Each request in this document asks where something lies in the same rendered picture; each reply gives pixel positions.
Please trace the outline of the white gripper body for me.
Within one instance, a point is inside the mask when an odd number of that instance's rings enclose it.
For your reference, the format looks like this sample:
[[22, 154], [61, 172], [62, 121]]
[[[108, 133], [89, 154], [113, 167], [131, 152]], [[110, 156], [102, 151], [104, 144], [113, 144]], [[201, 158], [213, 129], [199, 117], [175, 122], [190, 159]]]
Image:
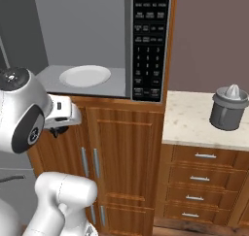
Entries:
[[82, 122], [79, 108], [74, 103], [56, 102], [52, 112], [46, 117], [46, 129], [77, 125]]

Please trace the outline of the grey microwave door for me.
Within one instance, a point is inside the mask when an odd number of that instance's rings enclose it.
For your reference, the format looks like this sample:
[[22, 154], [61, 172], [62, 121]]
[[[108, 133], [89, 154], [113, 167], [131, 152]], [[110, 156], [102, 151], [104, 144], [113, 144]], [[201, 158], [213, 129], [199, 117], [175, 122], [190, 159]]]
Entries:
[[11, 67], [49, 66], [35, 0], [0, 0], [0, 37]]

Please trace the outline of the grey microwave oven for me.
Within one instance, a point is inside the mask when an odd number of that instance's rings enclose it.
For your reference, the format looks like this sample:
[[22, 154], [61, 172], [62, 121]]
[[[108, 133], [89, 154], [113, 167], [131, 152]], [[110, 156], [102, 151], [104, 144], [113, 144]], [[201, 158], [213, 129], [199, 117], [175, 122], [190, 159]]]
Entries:
[[[35, 0], [49, 66], [36, 75], [51, 93], [162, 99], [171, 0]], [[73, 87], [59, 76], [106, 67], [103, 84]], [[0, 66], [11, 67], [0, 37]]]

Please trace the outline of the tall wooden cupboard door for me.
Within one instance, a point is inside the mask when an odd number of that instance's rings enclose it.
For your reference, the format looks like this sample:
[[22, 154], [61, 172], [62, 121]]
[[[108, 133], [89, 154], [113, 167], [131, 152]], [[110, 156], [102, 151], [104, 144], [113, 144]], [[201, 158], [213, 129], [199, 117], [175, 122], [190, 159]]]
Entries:
[[38, 143], [28, 151], [28, 157], [36, 177], [44, 172], [60, 172], [86, 177], [81, 154], [81, 148], [84, 147], [88, 158], [88, 179], [94, 180], [100, 190], [101, 176], [97, 178], [95, 175], [93, 149], [98, 149], [99, 157], [101, 143], [97, 122], [101, 118], [101, 111], [97, 107], [81, 107], [80, 112], [82, 123], [70, 125], [68, 130], [59, 133], [57, 138], [45, 129]]
[[99, 109], [99, 202], [153, 208], [156, 202], [163, 114]]

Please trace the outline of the white round plate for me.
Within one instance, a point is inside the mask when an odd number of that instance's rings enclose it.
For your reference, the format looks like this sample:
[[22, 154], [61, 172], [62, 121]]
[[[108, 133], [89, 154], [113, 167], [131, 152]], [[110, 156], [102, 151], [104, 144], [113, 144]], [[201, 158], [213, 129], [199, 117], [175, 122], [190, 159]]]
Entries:
[[59, 80], [73, 87], [91, 87], [103, 84], [111, 77], [111, 71], [102, 66], [84, 65], [70, 68], [64, 71]]

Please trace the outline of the low wooden cupboard door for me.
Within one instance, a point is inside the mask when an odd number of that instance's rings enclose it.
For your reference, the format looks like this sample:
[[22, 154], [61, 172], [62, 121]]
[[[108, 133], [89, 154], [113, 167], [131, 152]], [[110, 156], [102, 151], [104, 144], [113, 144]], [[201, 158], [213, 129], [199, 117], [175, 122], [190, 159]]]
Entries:
[[150, 208], [105, 204], [106, 225], [100, 231], [115, 236], [152, 236], [154, 210]]

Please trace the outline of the grey citrus juicer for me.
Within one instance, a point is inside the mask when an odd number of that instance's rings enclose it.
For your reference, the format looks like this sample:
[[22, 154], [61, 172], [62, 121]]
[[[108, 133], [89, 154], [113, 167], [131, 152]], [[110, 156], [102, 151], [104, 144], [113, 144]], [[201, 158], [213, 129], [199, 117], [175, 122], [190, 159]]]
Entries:
[[249, 94], [237, 84], [232, 84], [219, 87], [212, 99], [213, 107], [209, 122], [221, 130], [236, 130], [245, 109], [249, 106]]

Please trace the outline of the wooden drawer front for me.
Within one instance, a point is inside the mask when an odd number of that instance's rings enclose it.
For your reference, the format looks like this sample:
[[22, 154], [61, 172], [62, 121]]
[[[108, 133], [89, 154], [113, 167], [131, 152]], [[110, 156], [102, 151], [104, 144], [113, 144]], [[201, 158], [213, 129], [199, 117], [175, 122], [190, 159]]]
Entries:
[[[195, 201], [186, 199], [187, 195], [203, 197], [204, 201]], [[169, 186], [165, 195], [167, 201], [188, 202], [193, 204], [200, 204], [206, 206], [216, 206], [220, 209], [229, 210], [237, 196], [235, 191], [220, 191], [210, 190], [204, 188], [190, 188]]]
[[[182, 213], [198, 214], [199, 218], [183, 217]], [[164, 206], [163, 215], [168, 219], [184, 219], [211, 224], [225, 225], [228, 221], [230, 210], [196, 207], [194, 205], [167, 204]]]
[[[207, 177], [210, 179], [210, 182], [190, 180], [190, 176]], [[210, 188], [239, 191], [244, 178], [245, 173], [241, 171], [223, 171], [173, 166], [170, 168], [169, 182], [175, 185], [201, 185], [209, 186]]]
[[[202, 154], [215, 154], [217, 158], [195, 157], [197, 152]], [[232, 167], [235, 158], [236, 153], [229, 150], [190, 146], [174, 146], [172, 148], [172, 161], [180, 164]]]

